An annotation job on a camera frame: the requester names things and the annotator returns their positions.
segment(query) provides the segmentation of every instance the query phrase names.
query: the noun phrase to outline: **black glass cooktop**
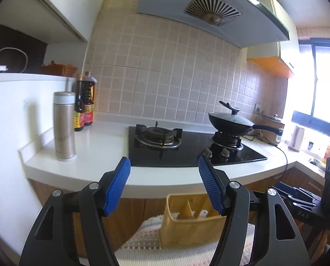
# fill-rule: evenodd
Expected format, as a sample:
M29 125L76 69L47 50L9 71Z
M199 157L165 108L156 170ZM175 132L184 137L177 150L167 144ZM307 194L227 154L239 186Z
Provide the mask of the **black glass cooktop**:
M213 144L213 134L182 132L181 144L175 149L149 147L136 138L136 128L129 127L128 158L132 166L138 167L195 167L206 148L213 153L210 158L214 166L248 163L266 160L267 157L243 145L242 150L231 150L228 158L219 155L223 148Z

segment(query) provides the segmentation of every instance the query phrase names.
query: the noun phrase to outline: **white cable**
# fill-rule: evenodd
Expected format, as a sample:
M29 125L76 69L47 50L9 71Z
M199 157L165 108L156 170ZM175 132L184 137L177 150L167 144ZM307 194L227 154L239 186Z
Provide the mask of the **white cable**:
M20 50L20 49L12 48L12 47L1 48L1 49L0 49L0 52L1 52L2 50L5 50L5 49L17 50L17 51L19 51L19 52L21 52L22 54L25 55L25 57L26 57L26 63L25 63L24 69L23 69L20 73L24 72L24 70L26 70L27 63L29 62L29 58L28 58L27 54L26 54L24 51Z

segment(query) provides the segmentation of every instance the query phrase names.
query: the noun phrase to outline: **brown appliance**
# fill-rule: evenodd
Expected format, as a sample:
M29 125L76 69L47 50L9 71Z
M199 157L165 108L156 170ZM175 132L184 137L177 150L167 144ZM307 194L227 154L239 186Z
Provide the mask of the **brown appliance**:
M284 124L282 122L282 119L278 118L278 115L274 116L268 116L268 115L263 115L261 118L261 124L274 127L274 128L282 128L284 129ZM267 143L267 140L273 144L273 145L278 145L281 142L281 137L277 137L277 134L266 131L266 130L260 130L262 136L260 135L260 140L263 142Z

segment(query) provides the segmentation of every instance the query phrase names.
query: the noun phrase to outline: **soy sauce bottle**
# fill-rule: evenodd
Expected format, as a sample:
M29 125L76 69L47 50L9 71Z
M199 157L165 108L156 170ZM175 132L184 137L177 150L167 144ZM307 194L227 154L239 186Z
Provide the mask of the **soy sauce bottle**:
M94 120L94 94L95 81L90 72L85 72L82 87L82 101L85 105L85 126L89 126Z
M85 105L82 101L82 74L76 76L76 93L74 108L74 131L84 129L85 125Z

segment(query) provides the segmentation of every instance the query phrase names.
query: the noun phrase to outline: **orange cabinet underside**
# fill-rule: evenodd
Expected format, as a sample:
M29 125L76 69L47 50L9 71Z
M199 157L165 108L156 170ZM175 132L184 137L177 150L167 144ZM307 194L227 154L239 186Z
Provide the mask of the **orange cabinet underside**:
M248 58L248 60L259 65L263 70L270 73L272 76L285 78L294 77L294 74L290 68L277 56Z

